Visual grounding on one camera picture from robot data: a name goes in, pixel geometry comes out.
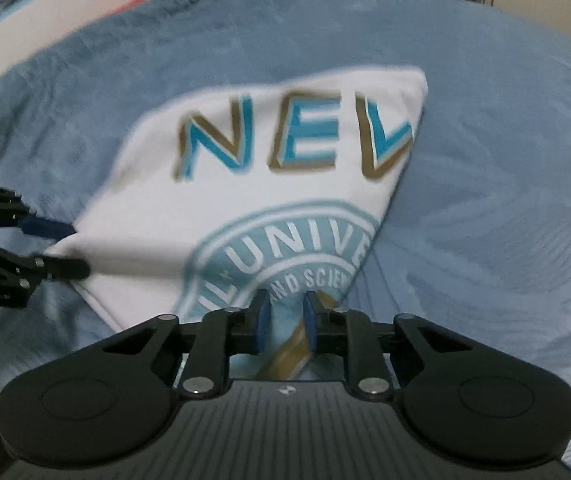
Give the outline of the white printed t-shirt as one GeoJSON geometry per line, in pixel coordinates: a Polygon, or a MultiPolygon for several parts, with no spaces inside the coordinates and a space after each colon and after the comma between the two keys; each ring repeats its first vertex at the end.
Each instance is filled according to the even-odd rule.
{"type": "Polygon", "coordinates": [[[363,267],[410,157],[427,76],[353,66],[279,84],[210,88],[149,110],[57,256],[113,330],[272,304],[267,344],[240,377],[287,380],[311,356],[306,292],[339,304],[363,267]]]}

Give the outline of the blue textured bedspread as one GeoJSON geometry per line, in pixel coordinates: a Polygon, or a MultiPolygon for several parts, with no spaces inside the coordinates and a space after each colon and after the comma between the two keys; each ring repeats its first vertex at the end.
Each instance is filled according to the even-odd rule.
{"type": "Polygon", "coordinates": [[[271,380],[231,370],[264,350],[238,354],[191,399],[103,351],[125,330],[80,281],[36,270],[0,308],[0,479],[571,479],[570,38],[461,0],[151,0],[0,77],[0,188],[75,226],[149,110],[373,65],[429,93],[363,267],[321,302],[471,349],[389,400],[353,396],[339,356],[271,380]]]}

